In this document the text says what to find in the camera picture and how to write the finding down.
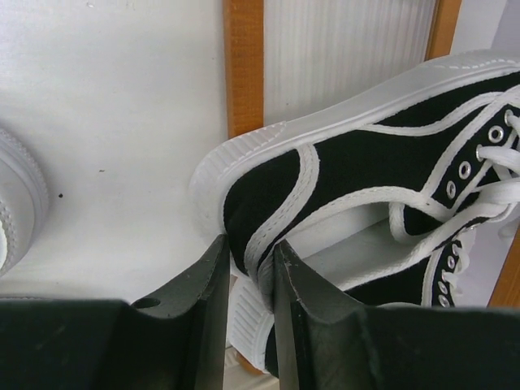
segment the wooden slat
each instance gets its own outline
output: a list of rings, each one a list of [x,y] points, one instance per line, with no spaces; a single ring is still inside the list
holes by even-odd
[[[263,0],[223,0],[227,132],[263,126]]]
[[[509,249],[489,305],[520,307],[520,229]]]
[[[452,49],[453,35],[455,34],[461,3],[462,0],[437,0],[426,59],[434,59],[449,54]]]

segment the white shoelace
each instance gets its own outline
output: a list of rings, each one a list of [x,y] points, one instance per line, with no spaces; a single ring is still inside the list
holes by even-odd
[[[511,127],[520,137],[520,118],[514,116],[511,111],[505,113],[505,125]],[[504,130],[496,127],[496,136],[503,138]],[[514,172],[515,175],[520,176],[520,151],[514,150],[504,146],[480,146],[477,149],[478,159],[487,159],[493,163],[498,169],[507,168]],[[520,202],[520,178],[514,177],[507,180],[502,180],[496,183],[487,184],[476,188],[474,192],[480,192],[478,202],[493,203],[497,205],[514,205]],[[518,225],[518,220],[512,221],[509,225]],[[457,286],[460,275],[470,265],[470,257],[464,248],[458,249],[455,253],[459,257],[459,261],[455,266],[453,272],[442,271],[442,279],[449,283],[452,287],[452,294],[454,297],[462,295],[462,291]]]

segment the corrugated surface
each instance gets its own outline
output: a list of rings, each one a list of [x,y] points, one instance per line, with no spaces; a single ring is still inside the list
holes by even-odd
[[[424,60],[433,0],[266,0],[265,123],[294,119]]]

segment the metal eyelet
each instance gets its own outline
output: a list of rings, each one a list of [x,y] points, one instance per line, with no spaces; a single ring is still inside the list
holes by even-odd
[[[477,156],[477,161],[479,163],[481,163],[482,161],[484,161],[484,159],[482,157],[480,157],[479,155],[479,149],[482,148],[482,145],[478,144],[477,145],[477,150],[474,152],[475,156]]]
[[[493,126],[489,129],[489,132],[487,132],[487,138],[493,144],[498,144],[504,139],[504,129],[500,126]]]
[[[504,122],[508,128],[513,127],[508,119],[510,116],[514,116],[514,113],[511,110],[507,110],[504,114]]]
[[[458,177],[466,180],[471,175],[471,165],[467,161],[461,162],[458,167]]]
[[[448,185],[446,185],[446,193],[450,199],[455,198],[455,195],[457,195],[457,187],[451,180],[448,182]]]
[[[455,268],[455,258],[453,256],[448,256],[448,267],[450,270]]]
[[[451,305],[449,304],[448,298],[445,297],[444,295],[439,295],[439,302],[440,302],[440,304],[441,304],[443,307],[450,307],[450,306],[451,306]]]
[[[448,288],[446,287],[446,284],[442,283],[440,280],[439,280],[439,283],[437,284],[439,286],[439,290],[444,294],[444,295],[448,295]]]

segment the sneaker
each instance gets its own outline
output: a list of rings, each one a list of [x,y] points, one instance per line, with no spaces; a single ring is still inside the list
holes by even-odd
[[[46,182],[34,158],[0,129],[0,275],[27,253],[48,208]]]
[[[364,283],[362,275],[358,275],[343,286],[344,292],[369,306],[455,306],[459,295],[456,275],[468,265],[467,252],[474,238],[474,231],[467,232],[461,240],[450,241],[414,266],[384,278]],[[333,245],[325,249],[332,253],[325,255],[339,253],[343,254],[339,258],[344,259],[344,249],[342,245]],[[325,279],[330,281],[337,273],[349,273],[338,262],[336,266],[320,266],[321,255],[311,256],[306,262]],[[254,368],[278,377],[274,324],[275,317],[263,304],[254,283],[239,278],[230,292],[227,338]]]
[[[341,243],[323,263],[352,263],[363,283],[399,273],[510,214],[519,115],[520,57],[480,50],[425,62],[214,149],[190,184],[199,226],[211,240],[227,232],[235,272],[267,304],[271,251],[284,238],[304,261]],[[344,277],[331,281],[345,290]]]

